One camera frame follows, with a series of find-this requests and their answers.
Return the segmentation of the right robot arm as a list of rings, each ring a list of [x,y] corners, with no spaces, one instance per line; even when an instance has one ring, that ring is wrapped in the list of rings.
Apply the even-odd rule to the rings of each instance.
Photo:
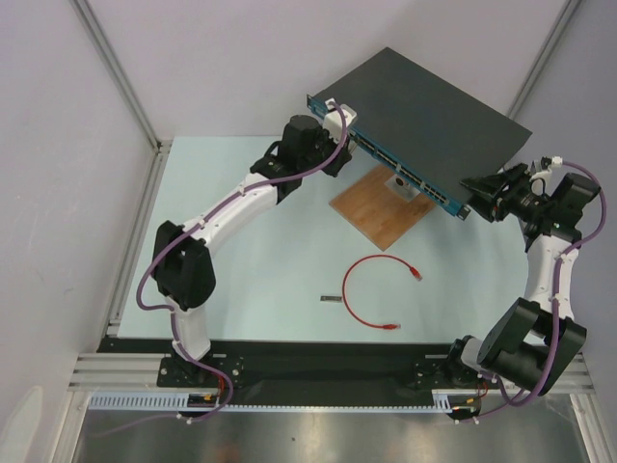
[[[507,380],[521,394],[507,403],[522,406],[547,394],[584,345],[586,329],[575,322],[571,307],[574,264],[583,244],[597,236],[583,235],[577,224],[583,209],[604,192],[587,169],[568,163],[569,173],[552,193],[547,185],[562,158],[543,157],[485,177],[468,177],[470,206],[489,222],[510,215],[521,225],[527,259],[527,280],[519,297],[480,340],[458,339],[443,364],[446,381],[464,388],[478,377]]]

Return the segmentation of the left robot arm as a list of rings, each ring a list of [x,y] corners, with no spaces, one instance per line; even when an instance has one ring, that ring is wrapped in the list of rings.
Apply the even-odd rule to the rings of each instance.
[[[261,213],[298,189],[304,177],[334,177],[350,161],[348,144],[358,116],[348,106],[330,110],[323,121],[294,116],[240,184],[206,212],[157,230],[146,275],[165,298],[172,318],[173,349],[182,358],[180,377],[192,386],[206,383],[212,363],[205,328],[205,302],[216,286],[213,258],[222,244]]]

